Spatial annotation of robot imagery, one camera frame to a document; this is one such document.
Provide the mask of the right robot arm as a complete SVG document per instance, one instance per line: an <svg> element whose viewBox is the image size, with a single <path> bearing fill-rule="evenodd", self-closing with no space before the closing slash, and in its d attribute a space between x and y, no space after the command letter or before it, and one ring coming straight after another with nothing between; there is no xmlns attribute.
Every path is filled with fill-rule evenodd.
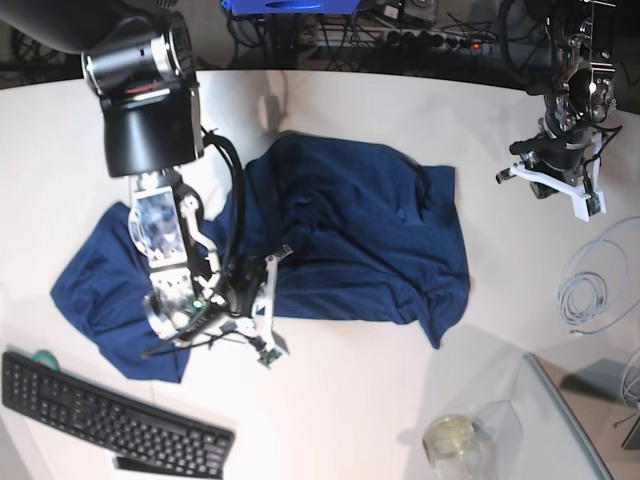
<svg viewBox="0 0 640 480"><path fill-rule="evenodd" d="M199 84L184 17L159 1L5 1L2 19L43 45L81 59L104 119L107 170L129 181L127 227L147 259L144 299L156 357L242 337L270 366L287 350L273 328L282 247L241 256L245 178L225 137L201 125ZM214 147L232 182L224 247L202 232L203 205L183 165Z"/></svg>

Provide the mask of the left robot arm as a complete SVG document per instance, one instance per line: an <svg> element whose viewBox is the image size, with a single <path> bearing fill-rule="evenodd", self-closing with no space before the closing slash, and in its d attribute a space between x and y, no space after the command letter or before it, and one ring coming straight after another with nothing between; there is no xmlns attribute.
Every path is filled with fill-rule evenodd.
<svg viewBox="0 0 640 480"><path fill-rule="evenodd" d="M516 64L510 52L514 38L509 16L514 2L501 2L498 15L500 53L511 76L531 96L544 100L545 112L535 136L509 147L514 163L496 180L528 181L535 197L560 193L570 198L576 218L589 221L605 212L599 184L602 156L619 134L605 126L616 107L613 1L526 1L532 28L546 44L549 61L538 69L530 60Z"/></svg>

